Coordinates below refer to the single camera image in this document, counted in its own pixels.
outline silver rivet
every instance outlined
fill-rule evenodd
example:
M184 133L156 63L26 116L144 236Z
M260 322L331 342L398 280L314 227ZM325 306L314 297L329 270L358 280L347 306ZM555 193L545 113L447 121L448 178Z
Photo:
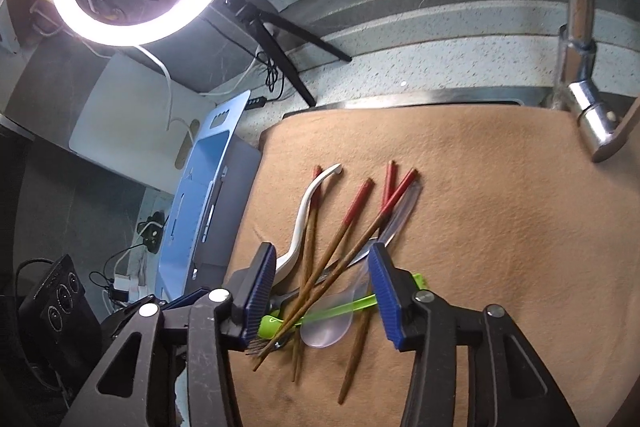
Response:
M504 317L504 308L500 304L489 304L486 307L486 312L497 319Z
M209 292L209 300L212 302L224 302L229 298L229 292L224 288L217 288Z
M157 304L153 304L153 302L148 302L140 306L138 313L143 317L153 317L156 313L158 313L159 309L160 308L158 307Z
M414 295L414 299L422 303L433 302L435 298L436 296L428 290L420 290Z

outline black speaker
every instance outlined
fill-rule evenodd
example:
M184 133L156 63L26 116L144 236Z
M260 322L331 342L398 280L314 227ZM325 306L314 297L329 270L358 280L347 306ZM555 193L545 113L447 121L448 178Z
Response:
M68 255L31 289L18 311L18 325L23 343L77 392L100 360L102 332Z

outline faucet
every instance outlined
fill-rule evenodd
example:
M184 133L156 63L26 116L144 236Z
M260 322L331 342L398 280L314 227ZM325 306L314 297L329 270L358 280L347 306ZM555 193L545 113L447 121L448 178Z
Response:
M624 118L602 100L591 80L596 57L594 0L569 0L568 22L561 26L551 108L568 109L593 162L613 156L640 120L640 97Z

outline green plastic utensil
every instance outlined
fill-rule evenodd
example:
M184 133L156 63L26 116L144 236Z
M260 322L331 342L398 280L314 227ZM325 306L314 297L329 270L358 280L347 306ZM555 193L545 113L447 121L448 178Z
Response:
M417 284L418 289L427 289L426 280L421 274L414 274L414 281ZM329 319L331 317L337 317L338 315L342 315L345 313L357 312L359 310L363 310L364 308L375 306L377 303L378 300L376 299L376 296L369 295L367 297L363 297L362 299L358 299L357 301L343 304L341 306L336 306L335 308L330 308L327 310L322 310L321 312L305 315L304 317L302 317L302 319L296 322L296 327L299 327L304 320L318 321L322 319ZM258 336L261 339L271 340L273 338L273 335L277 333L281 326L281 319L274 317L273 315L265 315L260 321Z

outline tan fabric surface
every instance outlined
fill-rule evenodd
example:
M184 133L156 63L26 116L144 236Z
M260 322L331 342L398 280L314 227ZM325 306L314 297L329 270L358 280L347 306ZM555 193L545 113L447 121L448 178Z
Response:
M361 231L380 204L387 161L398 161L399 176L415 166L424 188L390 248L396 265L424 274L451 304L504 305L580 425L602 427L612 418L640 374L640 132L594 165L562 112L495 105L331 110L277 124L263 146L229 272L247 266L261 241L278 253L289 248L315 164L345 167L320 208L319 250L366 176L377 185ZM307 347L299 384L290 382L289 349L272 353L257 373L251 357L233 353L245 427L399 425L414 354L394 350L376 315L354 385L338 406L352 334L326 349ZM466 389L458 396L462 425Z

